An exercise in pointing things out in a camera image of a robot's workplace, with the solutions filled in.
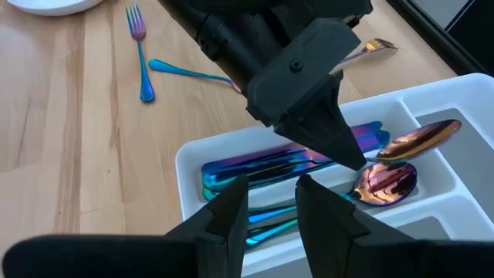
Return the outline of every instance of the screw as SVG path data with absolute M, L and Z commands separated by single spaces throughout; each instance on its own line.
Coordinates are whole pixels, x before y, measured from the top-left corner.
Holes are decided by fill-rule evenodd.
M 298 59 L 295 59 L 290 63 L 290 70 L 292 71 L 292 73 L 298 73 L 302 69 L 303 64 Z

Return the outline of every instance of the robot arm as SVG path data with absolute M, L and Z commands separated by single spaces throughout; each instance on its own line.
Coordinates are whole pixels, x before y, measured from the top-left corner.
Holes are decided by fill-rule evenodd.
M 365 164 L 337 105 L 343 73 L 328 73 L 360 43 L 351 27 L 370 0 L 159 1 L 256 120 L 349 168 Z

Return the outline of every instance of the spoon bowl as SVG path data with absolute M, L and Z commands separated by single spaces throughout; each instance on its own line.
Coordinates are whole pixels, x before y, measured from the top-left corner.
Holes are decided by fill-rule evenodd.
M 445 143 L 461 127 L 460 120 L 443 120 L 420 127 L 394 139 L 379 151 L 376 160 L 393 163 L 416 158 Z
M 369 205 L 393 205 L 414 190 L 417 180 L 417 169 L 410 163 L 376 163 L 365 168 L 352 191 L 342 197 Z

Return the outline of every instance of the purple fork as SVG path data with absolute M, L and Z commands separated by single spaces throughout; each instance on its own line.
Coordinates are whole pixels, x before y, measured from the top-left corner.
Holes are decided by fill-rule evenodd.
M 139 49 L 140 60 L 140 101 L 144 103 L 150 103 L 154 100 L 153 85 L 147 74 L 146 61 L 144 59 L 144 52 L 142 50 L 142 41 L 146 37 L 146 25 L 144 19 L 140 13 L 139 6 L 133 5 L 126 7 L 125 12 L 127 14 L 127 21 L 129 22 L 130 34 L 132 38 L 137 42 L 137 48 Z

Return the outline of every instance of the spoon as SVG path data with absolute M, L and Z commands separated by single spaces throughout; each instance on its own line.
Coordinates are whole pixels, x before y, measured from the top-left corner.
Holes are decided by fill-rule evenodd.
M 284 232 L 293 229 L 298 224 L 299 221 L 297 219 L 290 219 L 274 225 L 251 229 L 247 232 L 247 239 L 245 240 L 245 250 L 253 249 L 272 239 L 273 237 L 279 236 Z
M 445 143 L 459 131 L 459 120 L 443 120 L 420 127 L 397 137 L 377 154 L 378 163 L 365 168 L 354 182 L 354 188 L 341 196 L 347 200 L 359 200 L 369 205 L 393 205 L 405 198 L 417 184 L 417 170 L 404 162 L 424 154 L 426 151 Z M 256 224 L 273 217 L 296 210 L 295 205 L 251 209 L 249 224 Z
M 228 83 L 233 88 L 233 90 L 235 90 L 237 93 L 241 93 L 240 88 L 238 88 L 237 85 L 235 85 L 233 83 L 233 81 L 231 81 L 229 78 L 226 78 L 223 76 L 214 76 L 214 75 L 210 75 L 210 74 L 206 74 L 206 73 L 198 73 L 198 72 L 188 70 L 188 69 L 181 69 L 177 66 L 171 65 L 171 64 L 163 62 L 163 61 L 160 61 L 159 59 L 149 60 L 148 66 L 150 69 L 155 70 L 155 71 L 159 71 L 162 73 L 173 73 L 173 74 L 178 74 L 178 75 L 183 75 L 183 76 L 192 76 L 192 77 L 198 77 L 198 78 L 205 78 L 205 79 L 209 79 L 209 80 L 223 81 L 223 82 Z

